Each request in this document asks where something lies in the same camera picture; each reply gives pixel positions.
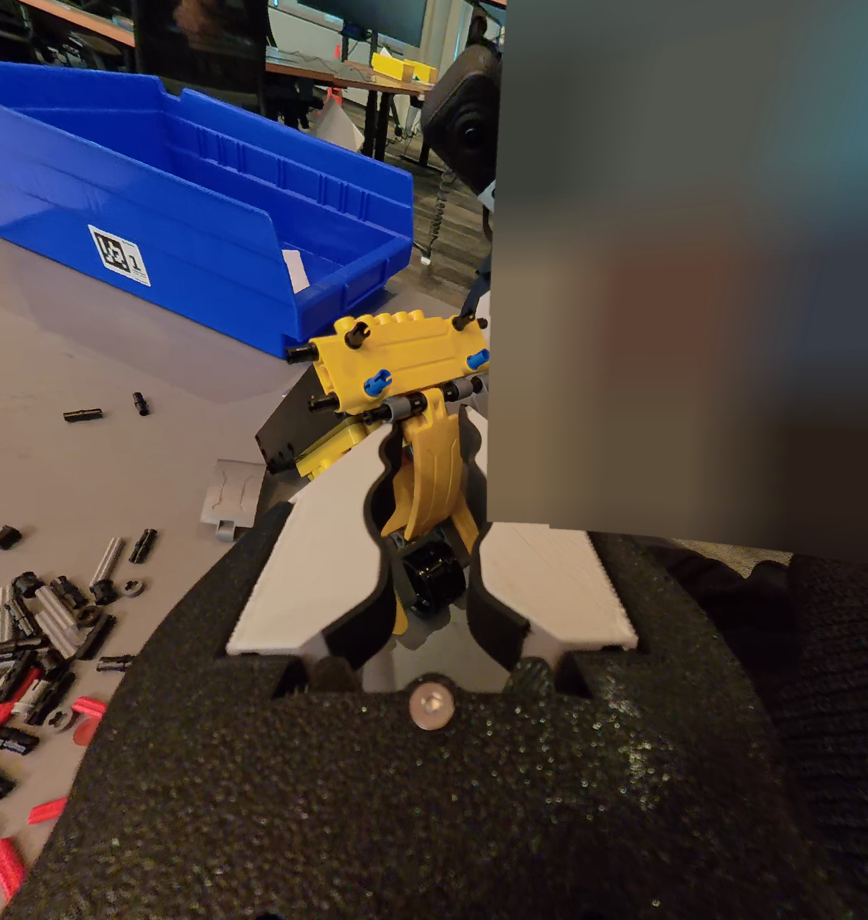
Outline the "pile of small brick pins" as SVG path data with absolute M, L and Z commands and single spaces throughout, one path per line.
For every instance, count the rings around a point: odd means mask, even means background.
M 86 577 L 0 586 L 0 911 L 34 874 L 118 684 L 152 633 L 164 535 L 112 540 Z

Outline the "person's dark clothing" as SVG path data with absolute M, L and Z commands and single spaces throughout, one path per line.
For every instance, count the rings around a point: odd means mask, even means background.
M 868 905 L 868 564 L 794 554 L 744 576 L 655 553 L 749 675 L 810 828 Z

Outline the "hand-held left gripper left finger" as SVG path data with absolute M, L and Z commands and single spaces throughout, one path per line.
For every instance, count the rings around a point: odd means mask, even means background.
M 341 658 L 355 671 L 394 630 L 392 572 L 373 498 L 401 458 L 398 429 L 379 429 L 301 489 L 225 646 L 228 656 Z

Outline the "wooden office desk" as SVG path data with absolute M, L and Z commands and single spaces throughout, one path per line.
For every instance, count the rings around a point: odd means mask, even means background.
M 319 86 L 366 91 L 369 96 L 362 153 L 381 162 L 385 158 L 393 99 L 396 96 L 424 97 L 434 87 L 415 79 L 396 80 L 374 71 L 370 65 L 326 60 L 301 52 L 283 52 L 273 47 L 266 50 L 266 70 L 277 75 L 307 78 Z

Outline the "white flat panel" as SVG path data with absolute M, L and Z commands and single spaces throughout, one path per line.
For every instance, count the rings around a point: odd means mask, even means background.
M 360 154 L 364 144 L 364 134 L 350 119 L 342 100 L 334 93 L 325 98 L 323 108 L 313 120 L 311 135 L 352 153 Z

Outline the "blue plastic storage bin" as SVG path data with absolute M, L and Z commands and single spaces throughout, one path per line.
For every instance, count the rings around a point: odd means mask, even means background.
M 0 237 L 280 357 L 407 267 L 414 180 L 153 75 L 0 62 Z

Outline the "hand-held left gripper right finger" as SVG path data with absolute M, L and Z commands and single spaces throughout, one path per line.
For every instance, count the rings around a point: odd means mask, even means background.
M 540 659 L 558 671 L 570 653 L 635 651 L 637 634 L 586 532 L 486 519 L 487 420 L 460 410 L 464 500 L 477 534 L 466 619 L 476 644 L 506 671 Z

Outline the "computer monitor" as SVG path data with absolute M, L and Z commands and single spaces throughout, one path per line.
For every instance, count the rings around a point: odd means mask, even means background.
M 371 32 L 417 47 L 427 1 L 298 1 L 303 6 Z

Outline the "yellow toy brick vehicle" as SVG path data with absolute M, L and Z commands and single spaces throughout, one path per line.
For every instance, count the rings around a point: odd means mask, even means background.
M 479 528 L 463 488 L 459 416 L 481 393 L 490 354 L 487 320 L 472 314 L 425 316 L 420 310 L 345 316 L 325 335 L 290 344 L 282 359 L 305 365 L 297 384 L 256 433 L 269 474 L 297 472 L 313 482 L 371 434 L 402 433 L 394 482 L 383 489 L 393 507 L 380 527 L 403 550 L 393 563 L 408 589 L 395 589 L 394 636 L 409 626 L 406 610 L 431 615 L 464 591 L 463 568 L 444 537 L 451 523 L 466 550 Z

